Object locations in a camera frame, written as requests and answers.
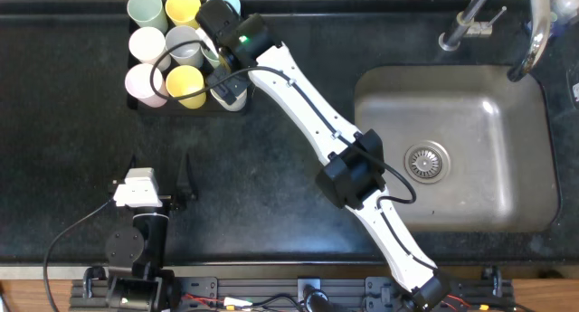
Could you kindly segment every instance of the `wooden surface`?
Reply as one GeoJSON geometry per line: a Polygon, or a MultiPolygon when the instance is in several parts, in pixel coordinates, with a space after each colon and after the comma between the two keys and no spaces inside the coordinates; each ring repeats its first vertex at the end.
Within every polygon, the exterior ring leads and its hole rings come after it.
{"type": "MultiPolygon", "coordinates": [[[[41,280],[3,280],[4,298],[10,312],[51,312],[41,280]]],[[[537,312],[579,311],[579,279],[516,279],[517,302],[537,312]]],[[[68,310],[71,282],[51,281],[60,311],[68,310]]]]}

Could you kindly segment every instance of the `stainless steel sink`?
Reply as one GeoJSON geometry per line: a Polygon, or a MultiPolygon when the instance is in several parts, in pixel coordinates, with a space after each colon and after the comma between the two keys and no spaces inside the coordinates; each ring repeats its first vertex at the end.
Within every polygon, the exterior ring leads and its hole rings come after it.
{"type": "MultiPolygon", "coordinates": [[[[412,231],[534,232],[558,210],[543,92],[508,67],[381,67],[356,85],[356,125],[413,184],[412,231]]],[[[384,174],[393,195],[408,197],[384,174]]]]}

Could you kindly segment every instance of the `faucet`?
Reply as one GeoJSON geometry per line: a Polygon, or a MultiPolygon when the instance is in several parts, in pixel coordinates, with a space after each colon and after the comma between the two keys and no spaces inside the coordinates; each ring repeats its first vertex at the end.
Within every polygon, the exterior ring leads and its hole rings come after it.
{"type": "MultiPolygon", "coordinates": [[[[503,10],[489,23],[477,23],[474,19],[486,2],[487,0],[472,0],[463,12],[457,14],[449,31],[442,33],[439,37],[439,45],[444,51],[457,50],[463,37],[472,37],[473,35],[490,36],[492,24],[497,21],[497,18],[506,9],[503,7],[503,10]]],[[[551,5],[549,0],[531,0],[531,11],[533,29],[529,49],[521,59],[521,63],[513,66],[508,71],[507,76],[511,81],[521,80],[535,67],[549,39],[551,30],[551,5]]]]}

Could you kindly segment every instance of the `black countertop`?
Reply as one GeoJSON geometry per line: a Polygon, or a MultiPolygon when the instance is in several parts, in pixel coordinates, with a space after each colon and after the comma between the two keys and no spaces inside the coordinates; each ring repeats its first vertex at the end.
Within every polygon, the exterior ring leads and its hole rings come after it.
{"type": "MultiPolygon", "coordinates": [[[[527,0],[492,0],[509,11],[489,39],[440,50],[438,35],[467,0],[244,0],[319,92],[350,121],[354,86],[383,65],[516,62],[527,47],[527,0]]],[[[183,153],[201,199],[172,216],[166,264],[227,261],[378,262],[354,215],[314,183],[318,160],[299,129],[259,91],[244,116],[169,118],[127,109],[124,0],[4,2],[0,10],[0,263],[38,263],[51,239],[100,206],[132,154],[172,188],[183,153]]],[[[557,219],[539,233],[422,232],[441,264],[578,261],[579,28],[551,42],[533,74],[546,105],[561,194],[557,219]]],[[[130,224],[113,206],[60,242],[52,260],[102,263],[110,234],[130,224]]]]}

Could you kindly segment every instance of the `drain strainer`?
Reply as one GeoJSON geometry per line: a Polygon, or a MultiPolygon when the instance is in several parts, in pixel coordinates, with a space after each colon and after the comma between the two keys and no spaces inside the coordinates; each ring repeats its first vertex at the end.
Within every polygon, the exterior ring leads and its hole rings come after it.
{"type": "Polygon", "coordinates": [[[433,141],[422,141],[410,147],[404,161],[408,174],[425,184],[440,181],[450,167],[446,150],[433,141]]]}

